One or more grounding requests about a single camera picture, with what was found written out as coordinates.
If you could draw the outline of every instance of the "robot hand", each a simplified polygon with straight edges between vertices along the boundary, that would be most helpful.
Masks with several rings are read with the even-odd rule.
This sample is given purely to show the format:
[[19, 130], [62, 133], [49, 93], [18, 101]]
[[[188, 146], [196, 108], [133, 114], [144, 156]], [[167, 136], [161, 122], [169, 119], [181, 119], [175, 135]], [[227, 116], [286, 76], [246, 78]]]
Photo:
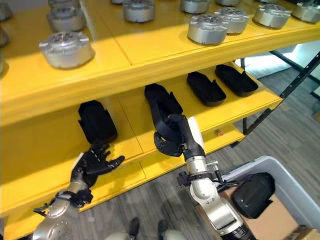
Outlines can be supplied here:
[[[156, 132], [154, 143], [163, 154], [174, 157], [184, 155], [188, 173], [179, 173], [179, 185], [190, 187], [191, 196], [202, 206], [208, 220], [223, 240], [256, 240], [233, 206], [218, 194], [213, 175], [208, 172], [204, 141], [196, 119], [191, 117], [187, 120], [184, 115], [171, 114], [165, 122], [171, 128], [170, 134], [157, 129], [164, 134]], [[225, 184], [217, 161], [213, 168], [218, 182]]]
[[71, 229], [79, 215], [79, 208], [89, 204], [93, 199], [90, 187], [98, 176], [111, 172], [118, 167], [124, 156], [106, 161], [110, 151], [105, 152], [108, 144], [94, 143], [88, 151], [80, 154], [71, 173], [67, 190], [59, 191], [50, 204], [33, 211], [45, 217], [35, 229], [33, 240], [72, 240]]

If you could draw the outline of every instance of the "cardboard box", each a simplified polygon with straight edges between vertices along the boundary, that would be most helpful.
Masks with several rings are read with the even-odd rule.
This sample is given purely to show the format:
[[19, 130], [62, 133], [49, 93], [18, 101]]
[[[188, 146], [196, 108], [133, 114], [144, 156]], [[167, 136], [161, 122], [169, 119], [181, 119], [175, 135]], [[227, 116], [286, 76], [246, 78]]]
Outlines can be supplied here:
[[319, 232], [311, 227], [300, 226], [285, 240], [320, 240]]
[[[229, 200], [231, 203], [230, 197], [235, 190], [236, 188], [232, 187], [222, 192], [220, 196]], [[275, 194], [271, 196], [271, 199], [273, 200], [273, 203], [271, 203], [257, 219], [248, 219], [244, 216], [242, 216], [242, 218], [257, 239], [285, 240], [299, 227], [299, 225]], [[204, 223], [209, 227], [212, 234], [217, 239], [220, 239], [217, 237], [217, 233], [212, 227], [202, 207], [198, 205], [196, 210], [204, 220]]]

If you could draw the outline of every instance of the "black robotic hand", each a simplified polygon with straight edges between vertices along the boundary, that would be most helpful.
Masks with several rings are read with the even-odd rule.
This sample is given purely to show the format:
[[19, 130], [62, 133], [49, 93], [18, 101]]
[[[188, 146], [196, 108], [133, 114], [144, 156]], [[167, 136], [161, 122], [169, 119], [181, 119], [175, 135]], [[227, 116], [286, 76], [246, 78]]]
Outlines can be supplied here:
[[84, 181], [88, 188], [92, 187], [99, 175], [111, 172], [117, 168], [125, 159], [119, 156], [117, 159], [107, 161], [110, 154], [109, 144], [100, 141], [94, 142], [90, 149], [86, 151], [72, 170], [71, 182], [80, 179]]
[[[157, 132], [153, 135], [154, 144], [161, 153], [173, 157], [183, 154], [186, 160], [195, 156], [205, 156], [203, 147], [194, 139], [186, 116], [171, 114], [165, 122], [172, 132], [169, 133], [156, 126]], [[198, 126], [195, 131], [201, 134]]]

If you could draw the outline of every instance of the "gray plastic bin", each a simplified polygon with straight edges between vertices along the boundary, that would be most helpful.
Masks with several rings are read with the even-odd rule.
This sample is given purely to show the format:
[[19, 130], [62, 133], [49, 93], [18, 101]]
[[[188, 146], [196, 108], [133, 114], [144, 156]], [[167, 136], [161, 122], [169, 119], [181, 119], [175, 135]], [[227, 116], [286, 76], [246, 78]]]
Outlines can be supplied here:
[[222, 176], [224, 180], [241, 180], [249, 174], [267, 172], [275, 180], [275, 195], [299, 225], [320, 231], [320, 207], [285, 169], [271, 156], [262, 156]]

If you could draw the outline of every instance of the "yellow shelving unit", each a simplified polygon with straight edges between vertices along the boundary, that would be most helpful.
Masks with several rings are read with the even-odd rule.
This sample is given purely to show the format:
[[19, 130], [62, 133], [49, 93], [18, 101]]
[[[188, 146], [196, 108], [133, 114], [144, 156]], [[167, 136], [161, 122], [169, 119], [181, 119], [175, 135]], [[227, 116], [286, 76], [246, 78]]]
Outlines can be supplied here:
[[[259, 88], [249, 97], [234, 95], [214, 74], [215, 66], [248, 55], [320, 39], [320, 24], [290, 18], [284, 28], [267, 29], [249, 22], [245, 32], [227, 36], [216, 46], [187, 39], [190, 14], [179, 1], [156, 0], [156, 18], [145, 24], [125, 22], [122, 8], [109, 1], [82, 0], [95, 58], [71, 70], [48, 65], [38, 44], [52, 33], [48, 7], [27, 10], [1, 23], [10, 43], [1, 49], [9, 65], [1, 76], [1, 217], [5, 239], [32, 232], [43, 219], [32, 213], [68, 185], [71, 168], [87, 143], [77, 123], [79, 104], [97, 99], [108, 109], [118, 130], [111, 158], [125, 155], [115, 171], [99, 177], [94, 199], [82, 210], [113, 198], [185, 164], [182, 157], [156, 151], [155, 131], [144, 86], [160, 82], [173, 91], [187, 117], [195, 116], [206, 153], [245, 136], [232, 123], [283, 99], [256, 79]], [[280, 1], [291, 10], [293, 4]], [[240, 9], [253, 16], [258, 3], [243, 0]], [[220, 8], [211, 3], [209, 12]], [[230, 66], [242, 71], [232, 62]], [[227, 95], [219, 106], [202, 105], [187, 85], [187, 73], [200, 71], [216, 79]], [[215, 129], [224, 132], [217, 136]]]
[[[125, 165], [130, 158], [142, 154], [142, 149], [118, 99], [100, 101], [118, 131], [109, 149], [110, 157], [124, 155]], [[2, 216], [53, 197], [68, 186], [75, 160], [90, 146], [78, 124], [78, 108], [69, 107], [3, 128]]]
[[[249, 22], [244, 33], [227, 36], [223, 44], [200, 46], [187, 39], [190, 14], [179, 1], [156, 1], [156, 18], [145, 24], [125, 22], [122, 8], [109, 1], [83, 0], [95, 58], [73, 70], [50, 67], [38, 43], [51, 34], [48, 8], [16, 14], [1, 23], [11, 43], [3, 49], [9, 71], [1, 80], [2, 125], [64, 109], [146, 84], [177, 77], [248, 55], [320, 39], [320, 24], [290, 18], [279, 30]], [[294, 5], [280, 4], [291, 10]], [[253, 16], [258, 3], [239, 8]], [[211, 4], [209, 12], [219, 8]]]
[[[233, 125], [222, 127], [221, 130], [224, 132], [223, 136], [217, 136], [214, 131], [208, 131], [203, 135], [207, 154], [236, 141], [241, 141], [245, 137]], [[81, 210], [91, 208], [184, 164], [183, 157], [169, 157], [156, 151], [140, 157], [138, 161], [130, 161], [130, 163], [120, 166], [115, 171], [100, 176], [97, 183], [92, 187], [93, 201]], [[33, 213], [32, 209], [49, 202], [53, 196], [47, 197], [37, 204], [26, 205], [10, 214], [5, 222], [5, 239], [14, 240], [31, 233], [44, 219], [42, 216]]]
[[[226, 64], [239, 72], [243, 71], [233, 62]], [[251, 96], [239, 97], [216, 77], [215, 67], [202, 69], [199, 72], [208, 76], [210, 80], [216, 79], [218, 85], [225, 92], [226, 99], [221, 105], [215, 107], [203, 105], [187, 84], [186, 74], [161, 81], [159, 84], [164, 86], [168, 92], [173, 92], [183, 109], [184, 115], [188, 118], [192, 116], [196, 118], [201, 132], [234, 123], [266, 108], [274, 108], [283, 100], [253, 77], [252, 79], [258, 84], [258, 89]], [[118, 99], [143, 152], [148, 153], [156, 150], [152, 141], [155, 127], [144, 90], [145, 88], [141, 87], [119, 94]]]

